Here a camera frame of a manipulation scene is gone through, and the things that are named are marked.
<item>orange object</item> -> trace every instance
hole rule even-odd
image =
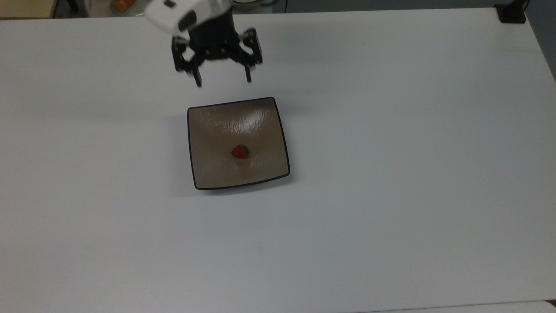
[[[134,3],[135,0],[112,0],[112,5],[120,13],[126,12]]]

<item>plate rim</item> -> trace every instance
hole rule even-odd
[[[233,105],[233,104],[238,104],[238,103],[252,102],[252,101],[258,101],[258,100],[265,100],[265,99],[272,99],[272,102],[274,103],[274,109],[276,110],[276,116],[278,116],[278,124],[280,124],[280,133],[282,134],[282,142],[284,143],[284,151],[286,152],[287,173],[284,174],[284,175],[272,177],[272,178],[269,178],[269,179],[259,180],[259,181],[252,182],[252,183],[247,183],[247,184],[229,185],[229,186],[223,186],[223,187],[208,187],[208,188],[198,187],[197,186],[197,180],[195,179],[195,170],[193,168],[193,155],[191,153],[191,132],[190,132],[189,111],[192,110],[192,109],[202,109],[202,108],[205,108],[205,107],[222,106],[222,105]],[[278,105],[276,104],[276,99],[274,99],[274,97],[262,97],[262,98],[257,98],[257,99],[240,100],[240,101],[225,102],[225,103],[219,103],[219,104],[192,106],[192,107],[188,108],[187,109],[187,144],[189,146],[189,162],[191,164],[191,174],[193,175],[193,185],[195,186],[195,188],[197,190],[219,190],[219,189],[229,189],[229,188],[236,188],[236,187],[244,187],[244,186],[251,186],[251,185],[256,185],[256,184],[262,184],[262,183],[270,182],[272,180],[277,180],[279,178],[286,177],[286,176],[290,175],[290,172],[291,172],[291,169],[290,169],[290,155],[287,152],[287,144],[286,144],[286,136],[284,135],[284,127],[282,126],[282,119],[280,118],[280,112],[278,111]]]

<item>white tabletop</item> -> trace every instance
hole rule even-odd
[[[360,312],[556,298],[556,84],[494,9],[0,21],[0,311]],[[276,98],[291,175],[195,190],[188,107]]]

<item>red strawberry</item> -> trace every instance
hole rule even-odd
[[[237,145],[232,150],[232,155],[235,156],[236,158],[239,158],[239,159],[247,158],[248,153],[249,152],[247,151],[247,147],[244,146],[244,145]]]

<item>brown plate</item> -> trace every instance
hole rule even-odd
[[[187,128],[197,189],[259,184],[290,174],[286,140],[273,97],[191,107]],[[239,144],[249,150],[245,159],[231,154]]]

